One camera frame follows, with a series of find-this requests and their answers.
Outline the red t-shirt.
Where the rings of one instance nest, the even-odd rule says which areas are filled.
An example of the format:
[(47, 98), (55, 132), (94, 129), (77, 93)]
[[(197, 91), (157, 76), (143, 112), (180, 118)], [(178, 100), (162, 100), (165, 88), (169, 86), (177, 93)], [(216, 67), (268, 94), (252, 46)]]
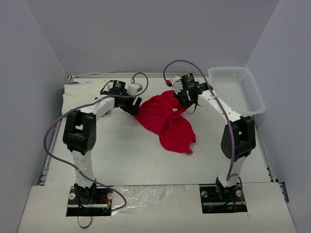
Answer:
[(190, 148), (196, 142), (191, 124), (182, 116), (184, 107), (168, 90), (145, 101), (135, 115), (135, 119), (147, 130), (159, 136), (165, 150), (192, 154)]

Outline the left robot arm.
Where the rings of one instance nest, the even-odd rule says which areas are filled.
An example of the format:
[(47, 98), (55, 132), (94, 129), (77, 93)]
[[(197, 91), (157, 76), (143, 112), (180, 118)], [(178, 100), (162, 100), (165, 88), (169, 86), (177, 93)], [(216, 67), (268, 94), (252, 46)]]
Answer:
[(98, 197), (91, 159), (96, 143), (97, 121), (115, 108), (121, 108), (132, 116), (138, 114), (141, 98), (136, 95), (143, 87), (134, 81), (127, 87), (125, 85), (125, 82), (114, 80), (111, 88), (100, 91), (92, 106), (75, 110), (66, 119), (63, 142), (76, 166), (74, 189), (87, 203), (94, 202)]

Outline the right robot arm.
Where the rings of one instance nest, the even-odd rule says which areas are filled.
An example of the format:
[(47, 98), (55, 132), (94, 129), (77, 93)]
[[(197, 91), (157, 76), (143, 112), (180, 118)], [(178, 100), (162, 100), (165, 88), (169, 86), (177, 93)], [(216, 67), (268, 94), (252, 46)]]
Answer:
[(224, 169), (216, 178), (216, 196), (227, 200), (238, 186), (239, 176), (246, 158), (256, 147), (255, 124), (251, 116), (244, 117), (229, 107), (207, 83), (195, 81), (192, 73), (173, 77), (167, 81), (173, 96), (188, 109), (192, 105), (210, 113), (224, 128), (221, 150), (225, 156)]

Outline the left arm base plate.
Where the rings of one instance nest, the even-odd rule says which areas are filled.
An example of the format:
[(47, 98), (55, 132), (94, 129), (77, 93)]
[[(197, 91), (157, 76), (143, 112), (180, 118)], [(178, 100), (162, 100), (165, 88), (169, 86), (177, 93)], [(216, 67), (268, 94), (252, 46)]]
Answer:
[(103, 187), (98, 187), (92, 199), (80, 195), (78, 205), (78, 191), (72, 186), (69, 192), (66, 216), (111, 216), (112, 199), (114, 193)]

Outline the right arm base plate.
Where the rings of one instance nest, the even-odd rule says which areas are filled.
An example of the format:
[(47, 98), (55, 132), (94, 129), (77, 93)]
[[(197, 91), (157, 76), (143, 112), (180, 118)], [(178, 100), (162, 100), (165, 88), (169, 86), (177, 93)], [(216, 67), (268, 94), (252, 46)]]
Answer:
[(245, 198), (241, 199), (241, 187), (238, 185), (233, 189), (233, 194), (221, 199), (216, 192), (216, 186), (200, 185), (201, 208), (203, 214), (229, 214), (246, 213), (247, 206)]

